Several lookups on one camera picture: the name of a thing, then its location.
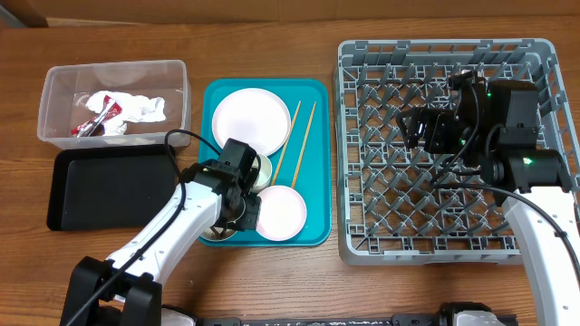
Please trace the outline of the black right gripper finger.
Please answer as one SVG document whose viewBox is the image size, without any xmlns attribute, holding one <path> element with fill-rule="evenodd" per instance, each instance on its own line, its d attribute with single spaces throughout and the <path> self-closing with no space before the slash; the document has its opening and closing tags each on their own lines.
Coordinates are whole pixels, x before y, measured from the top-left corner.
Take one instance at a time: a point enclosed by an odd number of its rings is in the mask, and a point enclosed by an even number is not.
<svg viewBox="0 0 580 326">
<path fill-rule="evenodd" d="M 418 129 L 419 125 L 423 125 L 425 129 L 435 129 L 437 124 L 443 121 L 453 121 L 453 113 L 449 110 L 416 107 L 402 111 L 396 116 L 400 129 Z"/>
<path fill-rule="evenodd" d="M 407 148 L 416 148 L 427 129 L 427 123 L 420 120 L 400 120 L 399 127 Z"/>
</svg>

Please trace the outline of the cream paper cup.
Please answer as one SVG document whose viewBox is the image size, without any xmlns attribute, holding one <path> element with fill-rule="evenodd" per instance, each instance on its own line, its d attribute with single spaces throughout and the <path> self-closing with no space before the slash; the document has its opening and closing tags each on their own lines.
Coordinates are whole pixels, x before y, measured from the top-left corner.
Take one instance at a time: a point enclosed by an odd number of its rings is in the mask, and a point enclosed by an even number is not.
<svg viewBox="0 0 580 326">
<path fill-rule="evenodd" d="M 252 167 L 258 169 L 258 177 L 252 186 L 251 191 L 254 193 L 259 193 L 266 187 L 270 186 L 273 173 L 272 163 L 267 156 L 258 154 Z"/>
</svg>

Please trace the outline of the pink white bowl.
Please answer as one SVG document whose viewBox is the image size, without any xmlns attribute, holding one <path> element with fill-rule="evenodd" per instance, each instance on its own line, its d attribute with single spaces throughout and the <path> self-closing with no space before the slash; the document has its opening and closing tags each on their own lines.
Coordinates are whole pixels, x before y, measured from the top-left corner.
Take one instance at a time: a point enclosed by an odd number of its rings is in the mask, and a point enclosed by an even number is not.
<svg viewBox="0 0 580 326">
<path fill-rule="evenodd" d="M 257 195 L 261 199 L 256 231 L 275 242 L 289 240 L 305 226 L 307 207 L 291 187 L 271 186 Z"/>
</svg>

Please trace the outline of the grey bowl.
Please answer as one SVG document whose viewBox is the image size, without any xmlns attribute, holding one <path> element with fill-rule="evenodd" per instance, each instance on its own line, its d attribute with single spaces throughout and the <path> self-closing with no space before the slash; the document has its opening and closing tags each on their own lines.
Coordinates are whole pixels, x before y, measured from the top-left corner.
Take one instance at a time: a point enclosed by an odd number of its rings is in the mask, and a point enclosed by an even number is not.
<svg viewBox="0 0 580 326">
<path fill-rule="evenodd" d="M 224 228 L 219 226 L 210 226 L 208 228 L 199 229 L 199 238 L 210 243 L 218 243 L 226 241 L 237 233 L 237 230 Z"/>
</svg>

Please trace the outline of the white napkin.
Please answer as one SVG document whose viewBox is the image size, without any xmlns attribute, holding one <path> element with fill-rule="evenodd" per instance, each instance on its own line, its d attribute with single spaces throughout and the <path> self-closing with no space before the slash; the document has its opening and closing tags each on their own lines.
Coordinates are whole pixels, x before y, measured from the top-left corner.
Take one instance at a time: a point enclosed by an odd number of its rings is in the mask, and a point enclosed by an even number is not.
<svg viewBox="0 0 580 326">
<path fill-rule="evenodd" d="M 120 91 L 97 91 L 89 97 L 85 106 L 88 110 L 100 114 L 109 101 L 120 107 L 121 112 L 112 116 L 111 110 L 104 119 L 104 136 L 120 136 L 125 133 L 128 123 L 162 122 L 167 119 L 162 97 L 148 98 L 144 95 L 131 95 Z"/>
</svg>

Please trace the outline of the red snack wrapper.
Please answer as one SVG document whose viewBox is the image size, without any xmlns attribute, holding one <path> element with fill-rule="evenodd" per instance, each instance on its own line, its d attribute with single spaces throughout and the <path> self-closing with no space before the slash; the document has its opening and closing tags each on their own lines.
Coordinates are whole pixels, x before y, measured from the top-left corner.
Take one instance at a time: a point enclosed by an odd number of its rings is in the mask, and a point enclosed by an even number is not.
<svg viewBox="0 0 580 326">
<path fill-rule="evenodd" d="M 76 138 L 90 137 L 106 120 L 110 120 L 122 113 L 121 106 L 115 99 L 105 95 L 101 112 L 94 118 L 85 121 L 82 125 L 71 130 L 71 135 Z"/>
</svg>

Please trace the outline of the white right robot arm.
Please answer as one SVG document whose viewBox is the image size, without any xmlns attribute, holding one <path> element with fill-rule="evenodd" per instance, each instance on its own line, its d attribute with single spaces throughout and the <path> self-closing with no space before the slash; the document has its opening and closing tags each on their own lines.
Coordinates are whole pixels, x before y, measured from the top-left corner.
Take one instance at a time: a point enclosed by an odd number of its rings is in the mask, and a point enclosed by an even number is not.
<svg viewBox="0 0 580 326">
<path fill-rule="evenodd" d="M 562 155 L 537 146 L 537 87 L 474 71 L 450 76 L 448 85 L 459 94 L 455 110 L 423 106 L 397 115 L 406 147 L 451 156 L 432 187 L 493 194 L 517 239 L 539 324 L 578 324 L 574 184 Z"/>
</svg>

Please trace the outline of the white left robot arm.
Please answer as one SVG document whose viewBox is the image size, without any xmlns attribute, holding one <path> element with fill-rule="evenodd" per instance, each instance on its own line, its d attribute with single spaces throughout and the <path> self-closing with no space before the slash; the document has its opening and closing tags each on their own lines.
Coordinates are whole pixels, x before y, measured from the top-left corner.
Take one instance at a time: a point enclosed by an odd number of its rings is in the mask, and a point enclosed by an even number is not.
<svg viewBox="0 0 580 326">
<path fill-rule="evenodd" d="M 63 325 L 195 325 L 161 300 L 162 287 L 207 230 L 253 230 L 261 200 L 251 191 L 261 167 L 248 144 L 228 139 L 218 158 L 178 173 L 168 203 L 126 245 L 99 261 L 84 257 L 72 271 Z"/>
</svg>

